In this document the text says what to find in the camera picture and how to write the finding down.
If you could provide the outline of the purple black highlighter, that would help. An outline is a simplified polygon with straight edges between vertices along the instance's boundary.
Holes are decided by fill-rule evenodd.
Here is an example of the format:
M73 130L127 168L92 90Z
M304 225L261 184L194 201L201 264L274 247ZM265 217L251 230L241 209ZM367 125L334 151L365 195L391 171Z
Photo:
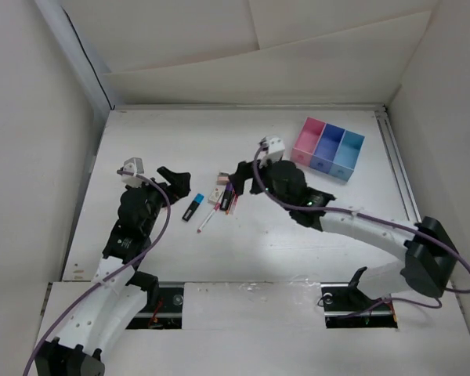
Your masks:
M228 183L226 185L226 188L224 190L224 193L222 195L222 200L220 202L220 210L221 211L227 211L230 207L230 203L232 201L232 198L233 198L233 193L234 193L234 189L233 189L233 185L231 183Z

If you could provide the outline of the blue black highlighter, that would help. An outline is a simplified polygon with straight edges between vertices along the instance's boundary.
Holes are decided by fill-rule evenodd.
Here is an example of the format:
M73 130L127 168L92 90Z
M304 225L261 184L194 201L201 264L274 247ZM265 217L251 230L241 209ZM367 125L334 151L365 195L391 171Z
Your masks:
M193 217L194 213L199 208L203 200L204 200L203 194L198 193L195 196L195 198L191 201L190 205L188 206L188 208L185 210L183 214L182 220L184 222L189 222L191 220L191 218Z

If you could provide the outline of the white boxed eraser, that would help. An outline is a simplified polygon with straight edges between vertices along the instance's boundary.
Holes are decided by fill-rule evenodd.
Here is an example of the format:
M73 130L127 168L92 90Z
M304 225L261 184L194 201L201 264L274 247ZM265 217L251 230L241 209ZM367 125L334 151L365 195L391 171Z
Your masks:
M217 186L216 188L213 189L211 194L209 195L208 202L210 204L217 204L219 200L222 198L222 195L224 194L224 187L223 186Z

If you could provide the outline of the pink white pen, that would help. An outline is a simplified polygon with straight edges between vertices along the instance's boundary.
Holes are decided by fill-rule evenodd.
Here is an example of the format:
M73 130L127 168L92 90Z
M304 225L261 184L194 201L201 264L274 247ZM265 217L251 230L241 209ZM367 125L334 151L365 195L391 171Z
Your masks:
M206 227L208 222L211 220L211 218L214 216L214 214L219 210L220 205L221 205L221 198L218 199L218 201L216 202L214 208L208 213L208 215L206 216L204 221L199 225L199 227L197 228L197 233L202 233L203 229Z

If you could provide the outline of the orange pen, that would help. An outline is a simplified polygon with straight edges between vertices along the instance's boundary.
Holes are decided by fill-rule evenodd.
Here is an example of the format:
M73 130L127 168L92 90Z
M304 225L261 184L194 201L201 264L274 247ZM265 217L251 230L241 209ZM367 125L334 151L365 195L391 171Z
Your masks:
M226 209L226 214L227 215L232 215L234 213L234 210L235 210L236 205L237 205L237 201L238 201L238 196L236 194L234 194L231 201L230 201L229 207Z

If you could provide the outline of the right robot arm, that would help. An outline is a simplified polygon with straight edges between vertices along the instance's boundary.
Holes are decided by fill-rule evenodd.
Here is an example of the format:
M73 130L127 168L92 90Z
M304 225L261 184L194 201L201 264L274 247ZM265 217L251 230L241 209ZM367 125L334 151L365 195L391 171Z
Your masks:
M291 161L271 163L257 172L242 161L229 181L236 194L252 181L252 194L267 193L297 224L358 240L387 252L394 262L361 266L339 296L362 309L394 293L413 290L439 299L457 263L457 249L442 223L433 217L420 222L378 219L363 209L343 204L333 194L312 188Z

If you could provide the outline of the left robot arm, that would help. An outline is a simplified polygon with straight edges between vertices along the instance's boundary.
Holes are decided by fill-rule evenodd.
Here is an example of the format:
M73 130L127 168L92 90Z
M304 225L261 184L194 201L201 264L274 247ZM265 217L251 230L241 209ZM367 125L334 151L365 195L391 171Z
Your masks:
M190 193L191 175L160 167L164 182L144 177L133 161L118 170L125 192L117 221L97 266L90 288L46 331L29 365L39 375L103 375L104 360L120 335L141 310L159 300L158 278L139 271L141 261L157 244L150 235L160 214Z

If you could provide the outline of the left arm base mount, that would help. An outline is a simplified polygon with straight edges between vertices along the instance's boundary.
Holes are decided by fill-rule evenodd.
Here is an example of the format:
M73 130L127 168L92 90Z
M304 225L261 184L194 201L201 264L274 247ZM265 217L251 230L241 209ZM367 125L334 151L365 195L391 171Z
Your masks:
M179 330L183 325L184 286L164 285L156 304L148 304L128 324L127 330Z

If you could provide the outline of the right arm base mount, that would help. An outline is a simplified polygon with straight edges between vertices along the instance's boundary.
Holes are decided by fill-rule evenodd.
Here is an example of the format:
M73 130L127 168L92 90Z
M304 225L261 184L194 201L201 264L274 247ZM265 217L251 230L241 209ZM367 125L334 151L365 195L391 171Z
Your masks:
M317 305L327 329L393 328L398 323L390 303L379 303L347 283L323 283Z

